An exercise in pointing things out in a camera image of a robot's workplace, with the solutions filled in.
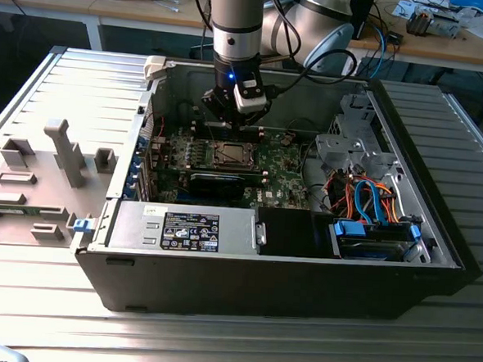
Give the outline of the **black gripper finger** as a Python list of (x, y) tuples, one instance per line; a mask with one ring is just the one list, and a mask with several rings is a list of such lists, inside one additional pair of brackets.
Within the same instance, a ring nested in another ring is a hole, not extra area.
[(256, 122), (259, 122), (268, 112), (269, 106), (265, 106), (262, 110), (259, 110), (253, 114), (249, 114), (239, 126), (239, 130), (242, 131), (248, 126), (254, 125)]
[(233, 128), (237, 127), (237, 105), (230, 91), (224, 88), (209, 89), (203, 93), (201, 100), (220, 122), (229, 124)]

